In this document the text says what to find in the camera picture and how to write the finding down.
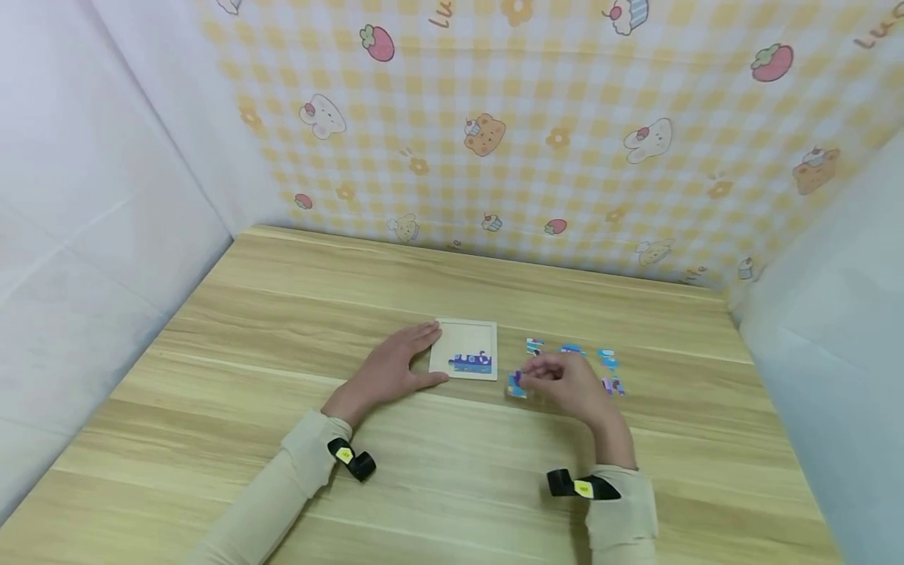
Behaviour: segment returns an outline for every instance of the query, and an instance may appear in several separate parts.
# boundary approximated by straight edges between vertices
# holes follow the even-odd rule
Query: black wrist strap
[[[345,465],[348,472],[362,483],[377,470],[377,463],[371,454],[366,451],[355,454],[352,446],[343,438],[333,439],[326,444],[326,448],[336,461]]]
[[[590,475],[571,480],[568,469],[556,469],[546,474],[553,496],[583,496],[590,500],[618,500],[621,493],[606,479]]]

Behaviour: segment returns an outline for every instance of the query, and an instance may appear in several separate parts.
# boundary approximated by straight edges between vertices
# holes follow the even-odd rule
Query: finger
[[[547,371],[562,370],[565,367],[566,353],[541,353],[532,357],[524,364],[522,372],[531,372],[538,369]]]
[[[521,375],[521,388],[526,391],[539,391],[544,396],[552,396],[557,382],[549,379],[538,379],[532,375]]]
[[[419,335],[420,332],[421,332],[424,328],[430,326],[432,323],[433,323],[433,322],[423,322],[423,323],[421,323],[421,324],[408,325],[408,326],[405,326],[405,327],[401,328],[401,329],[400,329],[398,332],[396,332],[394,335],[397,335],[397,336],[399,336],[399,337],[401,337],[401,338],[403,338],[403,339],[408,340],[408,339],[411,339],[412,337],[414,337],[415,335]]]
[[[433,320],[432,322],[426,322],[424,324],[415,326],[414,332],[412,332],[411,336],[413,339],[417,339],[419,337],[429,334],[430,332],[437,329],[438,327],[439,327],[439,321],[437,321],[437,320]]]
[[[536,379],[543,379],[544,381],[557,381],[562,378],[561,371],[549,371],[546,369],[540,369],[538,371],[532,371],[527,373],[529,376],[532,376]]]
[[[435,344],[442,334],[443,330],[439,326],[436,326],[421,337],[411,340],[411,348],[414,350],[414,353],[424,351],[432,344]]]
[[[421,372],[414,375],[415,390],[420,391],[421,389],[435,387],[438,384],[446,382],[448,380],[448,373],[442,371]]]

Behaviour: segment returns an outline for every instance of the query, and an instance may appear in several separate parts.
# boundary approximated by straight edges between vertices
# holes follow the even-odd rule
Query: yellow checkered backdrop
[[[299,227],[729,299],[904,122],[904,3],[195,8]]]

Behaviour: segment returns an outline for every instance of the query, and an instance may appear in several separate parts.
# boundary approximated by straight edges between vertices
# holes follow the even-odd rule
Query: wood grain
[[[0,530],[0,563],[179,562],[305,410],[386,334],[435,316],[495,320],[500,380],[370,416],[355,445],[378,472],[367,485],[338,472],[273,563],[589,562],[586,504],[544,486],[592,463],[587,431],[504,395],[526,337],[616,350],[662,563],[839,562],[712,293],[256,227]]]

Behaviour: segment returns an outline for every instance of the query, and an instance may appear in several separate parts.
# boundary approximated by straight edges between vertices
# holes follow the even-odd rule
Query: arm
[[[282,440],[277,455],[195,546],[188,565],[260,565],[277,548],[305,503],[326,485],[334,459],[326,444],[351,438],[339,418],[310,411]]]
[[[575,353],[546,353],[522,370],[521,385],[542,392],[593,433],[593,475],[621,494],[590,502],[586,525],[594,565],[656,563],[658,534],[653,485],[637,470],[634,440],[618,408],[587,360]]]
[[[437,322],[407,327],[378,345],[320,412],[309,412],[282,440],[277,455],[189,554],[187,565],[260,565],[286,537],[307,501],[326,485],[334,459],[326,444],[348,440],[380,404],[448,380],[412,373],[415,353],[439,339]]]
[[[597,453],[592,474],[606,479],[621,494],[618,500],[590,502],[585,524],[593,563],[653,565],[656,502],[653,484],[637,470],[631,430],[618,410],[600,412],[590,429]]]

